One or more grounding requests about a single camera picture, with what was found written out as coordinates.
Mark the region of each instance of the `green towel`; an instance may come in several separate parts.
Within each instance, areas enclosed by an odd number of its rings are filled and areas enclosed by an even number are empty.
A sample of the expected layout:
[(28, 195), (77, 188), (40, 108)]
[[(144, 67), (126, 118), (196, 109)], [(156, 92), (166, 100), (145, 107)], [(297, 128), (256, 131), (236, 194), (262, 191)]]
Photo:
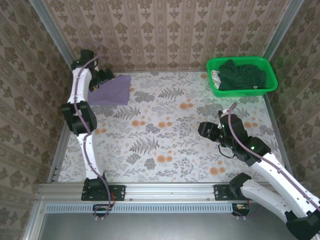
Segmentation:
[(265, 89), (267, 76), (255, 65), (236, 66), (230, 59), (220, 66), (218, 74), (221, 84), (219, 90)]

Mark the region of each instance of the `cable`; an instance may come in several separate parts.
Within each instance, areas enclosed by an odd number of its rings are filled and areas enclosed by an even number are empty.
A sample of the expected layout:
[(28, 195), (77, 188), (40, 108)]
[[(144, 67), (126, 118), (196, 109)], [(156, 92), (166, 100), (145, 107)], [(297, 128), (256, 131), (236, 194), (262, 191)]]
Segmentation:
[(260, 206), (259, 209), (258, 209), (256, 212), (254, 212), (254, 213), (252, 213), (252, 214), (250, 214), (250, 215), (247, 215), (247, 216), (242, 215), (240, 212), (238, 212), (238, 211), (236, 211), (236, 210), (233, 210), (233, 212), (236, 213), (236, 214), (238, 214), (240, 217), (251, 218), (251, 217), (255, 216), (256, 214), (260, 213), (261, 210), (262, 210), (262, 208), (263, 208), (263, 207)]
[(80, 121), (82, 122), (83, 126), (85, 127), (86, 131), (87, 131), (87, 135), (84, 136), (83, 138), (83, 152), (84, 152), (84, 158), (86, 159), (90, 169), (94, 172), (94, 174), (97, 175), (98, 178), (100, 178), (106, 188), (106, 192), (107, 192), (107, 195), (108, 195), (108, 209), (105, 213), (105, 215), (103, 217), (101, 217), (101, 219), (103, 219), (104, 217), (106, 217), (108, 214), (109, 214), (109, 211), (110, 211), (110, 205), (111, 205), (111, 194), (110, 194), (110, 190), (109, 190), (109, 186), (108, 186), (108, 181), (106, 179), (104, 179), (93, 167), (92, 167), (92, 163), (90, 162), (89, 160), (89, 156), (88, 156), (88, 153), (87, 153), (87, 149), (86, 149), (86, 142), (87, 142), (87, 137), (90, 136), (92, 134), (91, 130), (90, 130), (90, 127), (87, 125), (86, 121), (84, 120), (84, 118), (82, 117), (82, 113), (81, 111), (78, 109), (78, 106), (77, 106), (77, 92), (78, 92), (78, 84), (79, 84), (79, 79), (80, 79), (80, 76), (81, 76), (81, 73), (83, 72), (83, 70), (92, 62), (94, 62), (95, 60), (98, 59), (98, 57), (100, 57), (101, 53), (102, 53), (102, 45), (99, 44), (100, 48), (99, 48), (99, 52), (98, 54), (92, 58), (91, 60), (89, 60), (79, 71), (78, 73), (78, 76), (76, 78), (76, 81), (75, 81), (75, 89), (74, 89), (74, 103), (73, 103), (73, 106), (74, 106), (74, 109), (76, 111), (76, 113), (78, 114), (78, 117), (80, 119)]
[[(115, 193), (114, 193), (114, 192), (112, 192), (111, 195), (112, 195), (112, 201), (113, 201), (113, 202), (112, 202), (112, 207), (113, 207), (113, 206), (115, 206), (115, 203), (116, 203), (116, 197), (115, 197)], [(95, 219), (96, 219), (96, 220), (98, 219), (98, 217), (97, 217), (97, 210), (98, 210), (98, 209), (103, 209), (103, 208), (106, 209), (106, 208), (109, 208), (109, 207), (108, 207), (108, 206), (105, 206), (105, 205), (96, 205), (96, 206), (95, 206), (95, 208), (94, 208), (94, 214), (93, 214), (93, 215), (95, 216)]]
[(294, 186), (294, 188), (308, 201), (312, 204), (312, 206), (314, 206), (315, 209), (317, 209), (319, 212), (320, 212), (320, 207), (302, 190), (300, 189), (300, 187), (294, 182), (291, 180), (291, 178), (282, 171), (282, 169), (280, 167), (278, 167), (277, 165), (275, 165), (273, 162), (269, 161), (268, 159), (264, 158), (263, 156), (260, 156), (259, 154), (253, 152), (251, 149), (247, 148), (240, 140), (239, 138), (237, 137), (235, 131), (233, 130), (232, 128), (232, 124), (231, 124), (231, 114), (232, 114), (232, 111), (236, 108), (237, 106), (237, 103), (234, 102), (230, 109), (229, 109), (229, 113), (228, 113), (228, 126), (229, 126), (229, 129), (230, 129), (230, 132), (232, 134), (232, 136), (234, 137), (234, 139), (236, 140), (236, 142), (244, 149), (246, 150), (248, 153), (256, 156), (257, 158), (261, 159), (262, 161), (265, 161), (266, 163), (268, 163), (269, 165), (271, 165), (272, 167), (274, 167), (278, 173), (282, 174), (284, 176), (285, 179), (288, 180), (288, 182)]
[(96, 66), (98, 66), (98, 63), (99, 63), (99, 60), (98, 58), (96, 59), (96, 64), (94, 65), (94, 68), (96, 68)]
[(221, 152), (220, 146), (221, 146), (221, 144), (218, 145), (218, 149), (219, 149), (219, 153), (220, 153), (222, 156), (224, 156), (224, 157), (227, 158), (227, 159), (233, 159), (233, 158), (235, 157), (235, 154), (233, 154), (233, 156), (226, 156), (226, 155), (224, 155), (224, 154)]

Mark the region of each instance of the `purple cloth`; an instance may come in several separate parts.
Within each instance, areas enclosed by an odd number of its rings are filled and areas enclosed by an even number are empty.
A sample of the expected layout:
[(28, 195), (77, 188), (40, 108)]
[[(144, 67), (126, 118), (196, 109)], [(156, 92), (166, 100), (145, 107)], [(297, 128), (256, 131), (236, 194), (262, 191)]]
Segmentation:
[(128, 105), (130, 96), (130, 75), (116, 76), (88, 93), (88, 103), (94, 105)]

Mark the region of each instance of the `green basket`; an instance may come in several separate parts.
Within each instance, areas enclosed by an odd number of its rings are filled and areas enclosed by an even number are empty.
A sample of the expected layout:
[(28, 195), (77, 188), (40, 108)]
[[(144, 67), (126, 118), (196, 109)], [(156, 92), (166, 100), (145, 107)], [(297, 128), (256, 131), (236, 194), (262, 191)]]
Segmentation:
[[(215, 88), (212, 81), (211, 70), (220, 71), (220, 66), (226, 61), (232, 59), (236, 66), (250, 64), (256, 65), (260, 70), (265, 71), (266, 74), (266, 88), (265, 89), (241, 89), (241, 90), (229, 90), (220, 91)], [(278, 81), (275, 73), (271, 68), (269, 61), (261, 56), (233, 56), (233, 57), (215, 57), (210, 59), (206, 64), (208, 76), (210, 79), (210, 85), (213, 90), (213, 94), (218, 98), (228, 97), (249, 97), (249, 96), (262, 96), (267, 92), (271, 92), (277, 89)]]

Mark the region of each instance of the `floral tablecloth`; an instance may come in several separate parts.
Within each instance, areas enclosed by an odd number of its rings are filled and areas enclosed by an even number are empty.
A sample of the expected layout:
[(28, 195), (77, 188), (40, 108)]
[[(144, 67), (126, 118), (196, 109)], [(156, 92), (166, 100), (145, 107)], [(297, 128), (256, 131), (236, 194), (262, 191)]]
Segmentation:
[[(262, 96), (217, 98), (206, 72), (131, 73), (127, 106), (93, 106), (98, 161), (109, 182), (227, 182), (244, 172), (263, 177), (240, 160), (228, 159), (218, 144), (198, 134), (201, 122), (218, 123), (218, 110), (234, 111), (249, 135), (281, 155)], [(232, 153), (222, 148), (225, 155)], [(71, 134), (59, 182), (86, 178), (80, 145)]]

